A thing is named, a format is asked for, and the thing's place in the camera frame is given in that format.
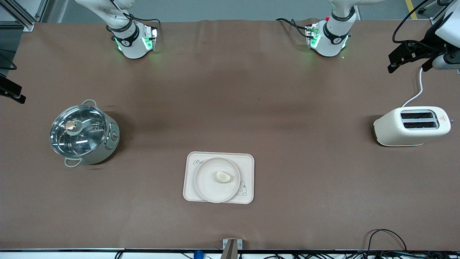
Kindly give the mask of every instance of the plate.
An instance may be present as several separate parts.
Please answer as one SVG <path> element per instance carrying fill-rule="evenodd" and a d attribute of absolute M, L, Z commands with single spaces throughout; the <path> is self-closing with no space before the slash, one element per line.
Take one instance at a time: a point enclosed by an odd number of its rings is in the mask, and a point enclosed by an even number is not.
<path fill-rule="evenodd" d="M 230 175 L 230 182 L 218 182 L 216 178 L 218 171 Z M 226 202 L 237 193 L 240 179 L 240 171 L 232 161 L 225 158 L 211 158 L 203 162 L 196 170 L 195 189 L 203 199 L 209 202 Z"/>

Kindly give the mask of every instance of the black cable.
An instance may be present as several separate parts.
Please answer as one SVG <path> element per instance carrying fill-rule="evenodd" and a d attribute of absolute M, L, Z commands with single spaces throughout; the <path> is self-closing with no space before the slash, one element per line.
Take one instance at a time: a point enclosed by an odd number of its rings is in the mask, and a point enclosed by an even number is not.
<path fill-rule="evenodd" d="M 308 25 L 306 25 L 306 26 L 304 26 L 304 27 L 298 26 L 297 23 L 295 23 L 294 19 L 291 19 L 291 21 L 289 22 L 288 20 L 286 20 L 286 19 L 284 19 L 284 18 L 278 18 L 278 19 L 276 19 L 276 21 L 283 21 L 283 22 L 286 22 L 286 23 L 288 23 L 289 25 L 294 26 L 294 27 L 297 29 L 297 31 L 300 33 L 300 35 L 302 35 L 303 37 L 309 38 L 309 39 L 313 39 L 312 36 L 303 34 L 302 31 L 300 31 L 300 29 L 305 29 L 305 27 L 308 26 Z"/>
<path fill-rule="evenodd" d="M 9 50 L 9 49 L 4 49 L 4 48 L 0 48 L 0 50 L 16 53 L 16 51 L 14 50 Z"/>
<path fill-rule="evenodd" d="M 125 12 L 123 12 L 123 10 L 121 10 L 117 6 L 117 4 L 115 4 L 114 0 L 110 0 L 110 2 L 113 4 L 113 6 L 115 6 L 115 8 L 117 8 L 121 13 L 123 13 L 123 15 L 126 18 L 128 18 L 130 20 L 136 20 L 136 21 L 157 21 L 158 22 L 158 29 L 160 29 L 160 24 L 161 24 L 160 20 L 158 20 L 158 19 L 141 19 L 141 18 L 137 18 L 137 17 L 135 17 L 134 15 L 132 15 L 130 13 L 126 14 Z"/>
<path fill-rule="evenodd" d="M 398 33 L 399 29 L 402 27 L 402 25 L 407 21 L 407 19 L 411 16 L 411 14 L 413 14 L 415 12 L 415 10 L 419 9 L 422 5 L 424 5 L 426 2 L 428 2 L 430 0 L 423 0 L 418 6 L 416 6 L 414 9 L 412 9 L 412 11 L 410 11 L 406 17 L 401 21 L 401 23 L 396 27 L 396 30 L 393 32 L 393 37 L 391 38 L 391 40 L 394 42 L 394 43 L 404 43 L 404 42 L 409 42 L 409 43 L 413 43 L 413 44 L 419 44 L 419 45 L 422 45 L 426 48 L 429 48 L 430 50 L 434 50 L 434 51 L 438 51 L 438 49 L 436 48 L 433 48 L 433 47 L 430 47 L 420 41 L 415 41 L 415 40 L 408 40 L 408 41 L 397 41 L 396 40 L 396 34 Z"/>
<path fill-rule="evenodd" d="M 181 253 L 181 254 L 183 254 L 185 257 L 188 257 L 188 258 L 190 258 L 190 259 L 193 259 L 193 257 L 190 257 L 190 256 L 188 256 L 188 255 L 186 255 L 186 254 L 184 254 L 184 253 Z"/>
<path fill-rule="evenodd" d="M 115 255 L 115 259 L 120 259 L 124 251 L 118 251 Z"/>
<path fill-rule="evenodd" d="M 304 259 L 310 259 L 312 257 L 312 255 L 308 255 L 308 256 L 304 256 L 303 254 L 299 254 L 298 256 L 302 256 Z"/>
<path fill-rule="evenodd" d="M 379 233 L 380 231 L 385 231 L 385 232 L 390 232 L 392 234 L 394 234 L 395 236 L 397 236 L 399 238 L 399 240 L 401 240 L 402 244 L 404 245 L 404 250 L 407 251 L 407 246 L 406 246 L 406 243 L 404 242 L 404 240 L 398 235 L 396 234 L 395 232 L 391 231 L 391 230 L 388 230 L 388 229 L 378 229 L 376 231 L 374 231 L 371 236 L 369 237 L 369 244 L 368 244 L 368 250 L 366 252 L 366 259 L 368 259 L 368 256 L 369 256 L 369 251 L 371 250 L 371 242 L 372 242 L 372 237 Z"/>
<path fill-rule="evenodd" d="M 305 29 L 305 27 L 301 27 L 301 26 L 298 26 L 298 25 L 294 25 L 291 21 L 288 21 L 287 19 L 284 19 L 284 18 L 278 18 L 278 19 L 276 19 L 275 21 L 283 21 L 283 22 L 288 23 L 288 24 L 291 25 L 291 26 L 297 26 L 297 28 L 299 28 L 299 29 Z"/>
<path fill-rule="evenodd" d="M 354 258 L 356 258 L 356 256 L 358 256 L 360 254 L 364 254 L 364 253 L 365 252 L 363 252 L 363 251 L 356 252 L 356 253 L 351 254 L 350 256 L 345 257 L 345 259 L 354 259 Z"/>
<path fill-rule="evenodd" d="M 433 258 L 431 256 L 430 257 L 418 256 L 418 255 L 415 255 L 415 254 L 412 254 L 412 253 L 401 252 L 401 251 L 388 251 L 388 252 L 384 252 L 382 254 L 387 254 L 387 253 L 397 253 L 397 254 L 407 256 L 407 257 L 412 257 L 412 258 L 435 259 L 435 258 Z"/>
<path fill-rule="evenodd" d="M 10 66 L 8 67 L 0 67 L 0 69 L 5 69 L 5 70 L 16 70 L 17 66 L 13 63 L 13 61 L 9 60 L 5 55 L 0 53 L 0 56 L 3 57 L 6 61 L 10 62 Z"/>
<path fill-rule="evenodd" d="M 327 257 L 329 257 L 329 259 L 335 259 L 334 257 L 321 251 L 302 251 L 302 253 L 309 255 L 309 258 L 316 257 L 318 259 L 327 259 Z"/>

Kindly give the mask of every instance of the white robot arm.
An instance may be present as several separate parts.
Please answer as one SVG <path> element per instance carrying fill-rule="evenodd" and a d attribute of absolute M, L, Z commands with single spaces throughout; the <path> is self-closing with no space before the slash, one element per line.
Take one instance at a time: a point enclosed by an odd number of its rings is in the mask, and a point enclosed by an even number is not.
<path fill-rule="evenodd" d="M 428 59 L 423 71 L 460 69 L 460 0 L 452 0 L 446 12 L 426 32 L 421 41 L 394 41 L 400 45 L 388 55 L 388 71 L 393 73 L 401 65 Z"/>
<path fill-rule="evenodd" d="M 350 28 L 357 18 L 354 6 L 369 6 L 385 0 L 328 0 L 332 14 L 307 28 L 307 44 L 320 55 L 333 57 L 345 47 Z"/>
<path fill-rule="evenodd" d="M 134 21 L 126 11 L 134 0 L 75 0 L 97 14 L 115 35 L 118 49 L 130 59 L 143 57 L 155 48 L 157 29 Z"/>

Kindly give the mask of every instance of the table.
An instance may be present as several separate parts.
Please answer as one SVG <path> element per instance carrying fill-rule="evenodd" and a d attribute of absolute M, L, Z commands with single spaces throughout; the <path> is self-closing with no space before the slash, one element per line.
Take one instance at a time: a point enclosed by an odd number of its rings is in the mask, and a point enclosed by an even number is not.
<path fill-rule="evenodd" d="M 356 22 L 334 58 L 280 22 L 166 23 L 158 52 L 138 60 L 105 24 L 37 24 L 8 75 L 26 104 L 0 99 L 0 247 L 214 248 L 237 237 L 250 249 L 361 249 L 388 228 L 409 249 L 458 250 L 459 127 L 421 147 L 373 137 L 373 121 L 418 91 L 423 61 L 386 70 L 398 23 Z M 408 21 L 398 38 L 428 27 Z M 456 71 L 423 76 L 411 105 L 460 120 Z M 88 98 L 121 142 L 105 163 L 69 169 L 50 125 Z M 192 151 L 253 155 L 253 202 L 186 201 Z M 401 245 L 379 233 L 373 248 Z"/>

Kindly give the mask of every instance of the gray floor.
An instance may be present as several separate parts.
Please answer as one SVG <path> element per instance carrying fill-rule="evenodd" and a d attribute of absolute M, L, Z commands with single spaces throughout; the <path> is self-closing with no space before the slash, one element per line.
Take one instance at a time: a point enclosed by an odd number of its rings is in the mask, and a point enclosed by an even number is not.
<path fill-rule="evenodd" d="M 360 7 L 362 19 L 402 19 L 408 13 L 405 0 L 386 0 L 375 6 Z M 157 18 L 163 22 L 194 22 L 200 20 L 245 19 L 304 20 L 330 15 L 326 0 L 137 0 L 130 13 L 139 18 Z M 63 23 L 102 22 L 94 13 L 70 0 Z"/>

